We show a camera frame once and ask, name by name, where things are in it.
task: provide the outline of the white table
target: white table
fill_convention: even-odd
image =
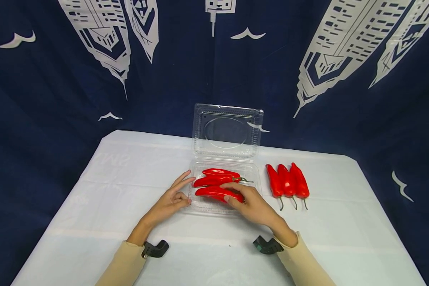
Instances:
[[[191,138],[116,131],[103,138],[78,183],[13,282],[13,286],[94,285],[137,221],[188,169]],[[306,211],[284,199],[278,212],[299,230],[338,286],[425,285],[356,161],[349,157],[260,147],[255,163],[264,198],[278,209],[265,164],[291,162],[311,192]],[[271,238],[238,216],[181,212],[149,241],[170,244],[148,258],[136,285],[292,285],[276,255],[252,242]]]

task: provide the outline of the navy blue backdrop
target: navy blue backdrop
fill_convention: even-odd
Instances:
[[[0,1],[0,285],[103,136],[190,137],[196,102],[358,160],[429,285],[429,0],[339,2]]]

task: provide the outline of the hand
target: hand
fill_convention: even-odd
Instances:
[[[184,179],[190,173],[191,171],[184,172],[173,182],[172,186],[166,190],[148,213],[141,218],[131,232],[127,242],[142,246],[155,226],[191,204],[191,199],[188,199],[184,193],[179,192],[182,187],[195,180],[194,177]]]
[[[224,196],[224,200],[242,216],[253,223],[268,226],[275,237],[289,247],[294,247],[298,243],[298,236],[289,228],[286,221],[262,198],[255,187],[248,187],[238,183],[226,183],[220,186],[223,189],[234,189],[239,191],[244,197],[242,204],[231,196]]]

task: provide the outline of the red chili pepper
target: red chili pepper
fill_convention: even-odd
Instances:
[[[232,172],[229,170],[224,170],[224,169],[215,169],[215,168],[211,168],[211,169],[206,169],[202,171],[203,174],[205,174],[207,177],[211,176],[211,175],[232,175],[234,178],[238,178],[238,181],[244,181],[244,182],[248,182],[248,183],[254,183],[251,181],[247,181],[244,177],[241,177],[241,175],[237,172]]]
[[[198,189],[195,192],[196,196],[203,196],[203,197],[209,197],[212,199],[216,199],[221,202],[224,201],[224,196],[231,196],[232,198],[235,198],[237,201],[243,202],[245,201],[244,196],[241,193],[234,193],[229,189],[222,189],[219,186],[209,186],[209,187],[203,187],[201,189]]]
[[[294,199],[296,193],[296,179],[288,172],[288,169],[283,164],[278,165],[278,177],[280,177],[281,188],[283,189],[284,195],[294,201],[297,210],[298,204]]]
[[[305,208],[308,210],[307,202],[305,201],[305,199],[310,196],[310,190],[308,190],[307,180],[305,180],[302,170],[295,163],[292,163],[291,165],[291,173],[296,179],[296,196],[300,199],[303,199]]]
[[[281,187],[280,177],[278,173],[273,169],[273,167],[269,164],[265,165],[267,168],[267,174],[269,174],[269,181],[271,184],[272,196],[273,198],[279,198],[281,201],[280,211],[283,210],[284,204],[281,196],[283,195],[283,188]]]
[[[207,177],[200,178],[193,183],[194,187],[202,186],[221,186],[225,183],[236,182],[238,183],[240,178],[234,178],[232,175],[209,175]]]

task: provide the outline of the plastic clamshell container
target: plastic clamshell container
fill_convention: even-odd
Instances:
[[[259,170],[254,165],[257,146],[260,144],[264,112],[259,109],[200,104],[195,105],[193,124],[193,151],[190,169],[194,177],[205,177],[202,171],[210,168],[238,172],[253,183],[262,194]],[[192,200],[188,211],[205,213],[237,213],[227,203],[212,198],[196,196],[199,187],[187,186],[186,193]]]

